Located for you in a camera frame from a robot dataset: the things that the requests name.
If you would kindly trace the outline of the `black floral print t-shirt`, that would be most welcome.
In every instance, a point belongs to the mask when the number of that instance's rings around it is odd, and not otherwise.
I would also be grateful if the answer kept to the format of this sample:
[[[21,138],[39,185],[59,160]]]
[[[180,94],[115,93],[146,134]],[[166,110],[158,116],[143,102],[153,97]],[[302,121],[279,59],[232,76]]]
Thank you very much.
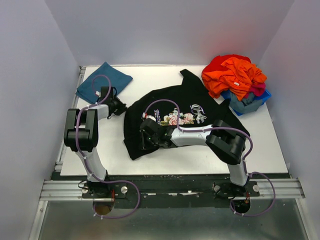
[[[247,132],[229,108],[229,100],[217,103],[198,76],[187,69],[180,71],[182,83],[152,90],[135,101],[124,116],[124,144],[132,160],[158,150],[157,146],[142,149],[140,125],[144,112],[164,129],[173,125],[205,127],[222,120],[232,128]]]

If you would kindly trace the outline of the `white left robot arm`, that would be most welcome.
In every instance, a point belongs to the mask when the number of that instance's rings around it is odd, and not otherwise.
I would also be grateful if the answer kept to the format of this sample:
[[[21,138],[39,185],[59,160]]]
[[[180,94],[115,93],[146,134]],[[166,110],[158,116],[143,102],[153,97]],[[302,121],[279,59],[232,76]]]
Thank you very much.
[[[101,198],[110,194],[111,185],[105,181],[108,172],[97,151],[99,121],[120,116],[127,109],[114,86],[102,86],[96,103],[82,109],[70,108],[66,114],[64,145],[79,157],[87,180],[95,183],[93,191]]]

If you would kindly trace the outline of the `teal t-shirt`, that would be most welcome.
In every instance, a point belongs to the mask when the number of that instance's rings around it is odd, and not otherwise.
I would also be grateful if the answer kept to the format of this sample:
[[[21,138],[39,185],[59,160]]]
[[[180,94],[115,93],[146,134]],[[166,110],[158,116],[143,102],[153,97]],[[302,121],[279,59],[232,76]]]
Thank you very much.
[[[126,75],[104,62],[80,84],[75,94],[87,103],[94,104],[98,100],[95,93],[96,91],[100,92],[101,87],[108,87],[110,83],[112,87],[116,88],[117,93],[120,93],[132,80],[132,76]]]

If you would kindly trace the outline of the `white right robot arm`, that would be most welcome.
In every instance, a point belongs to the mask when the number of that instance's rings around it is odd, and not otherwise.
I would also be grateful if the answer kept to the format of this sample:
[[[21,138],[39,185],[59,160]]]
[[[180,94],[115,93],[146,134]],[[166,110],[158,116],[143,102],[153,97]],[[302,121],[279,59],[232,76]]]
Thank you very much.
[[[237,128],[232,128],[222,120],[204,127],[161,126],[151,118],[146,118],[139,128],[141,148],[148,150],[152,146],[170,149],[185,146],[206,146],[228,166],[230,173],[230,191],[241,196],[248,190],[249,176],[243,155],[246,140],[253,146],[250,136]]]

